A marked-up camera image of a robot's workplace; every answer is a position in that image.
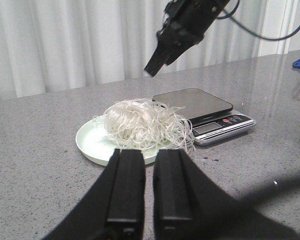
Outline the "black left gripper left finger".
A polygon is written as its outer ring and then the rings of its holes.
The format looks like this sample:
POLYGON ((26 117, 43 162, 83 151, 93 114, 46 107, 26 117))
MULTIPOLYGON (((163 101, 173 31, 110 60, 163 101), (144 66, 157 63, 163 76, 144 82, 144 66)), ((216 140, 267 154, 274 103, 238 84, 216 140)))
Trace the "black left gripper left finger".
POLYGON ((96 182, 46 240, 141 240, 145 220, 143 154, 115 149, 96 182))

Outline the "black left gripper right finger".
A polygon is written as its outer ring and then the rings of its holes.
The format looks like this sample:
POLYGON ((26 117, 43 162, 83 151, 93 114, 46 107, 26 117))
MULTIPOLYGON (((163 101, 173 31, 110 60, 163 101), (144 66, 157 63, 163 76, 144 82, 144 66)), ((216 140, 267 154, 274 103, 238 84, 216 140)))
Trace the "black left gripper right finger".
POLYGON ((157 240, 299 240, 300 236, 231 197, 182 149, 163 149, 153 171, 157 240))

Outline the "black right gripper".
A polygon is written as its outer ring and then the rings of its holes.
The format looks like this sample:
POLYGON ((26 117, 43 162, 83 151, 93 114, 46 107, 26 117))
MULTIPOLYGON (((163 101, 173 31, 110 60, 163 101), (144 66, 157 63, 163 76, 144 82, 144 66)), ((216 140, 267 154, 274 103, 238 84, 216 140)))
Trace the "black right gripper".
POLYGON ((166 6, 168 18, 156 33, 157 48, 144 70, 154 77, 163 65, 170 65, 204 34, 229 3, 228 0, 172 0, 166 6))

